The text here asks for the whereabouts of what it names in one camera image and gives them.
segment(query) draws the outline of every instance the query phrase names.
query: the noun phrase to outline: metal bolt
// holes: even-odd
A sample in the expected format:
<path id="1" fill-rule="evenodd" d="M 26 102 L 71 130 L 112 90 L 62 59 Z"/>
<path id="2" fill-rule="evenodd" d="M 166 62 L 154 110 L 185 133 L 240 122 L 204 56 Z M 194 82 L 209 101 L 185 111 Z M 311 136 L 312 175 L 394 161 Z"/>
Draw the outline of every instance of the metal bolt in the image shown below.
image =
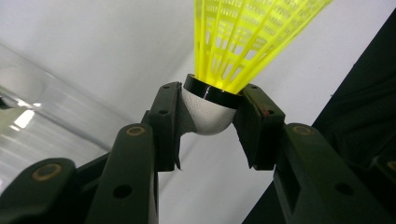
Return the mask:
<path id="1" fill-rule="evenodd" d="M 396 161 L 388 161 L 387 166 L 390 170 L 396 172 Z"/>
<path id="2" fill-rule="evenodd" d="M 131 136 L 138 136 L 138 135 L 144 133 L 145 131 L 146 131 L 146 129 L 144 129 L 142 127 L 132 127 L 130 129 L 128 129 L 126 131 L 126 133 L 131 135 Z"/>
<path id="3" fill-rule="evenodd" d="M 62 165 L 58 163 L 50 163 L 37 168 L 33 172 L 32 178 L 36 181 L 45 181 L 57 176 L 61 171 Z"/>
<path id="4" fill-rule="evenodd" d="M 312 132 L 309 128 L 304 127 L 304 126 L 295 126 L 293 127 L 293 130 L 295 133 L 299 133 L 302 135 L 309 135 L 309 134 L 313 134 L 314 132 Z"/>

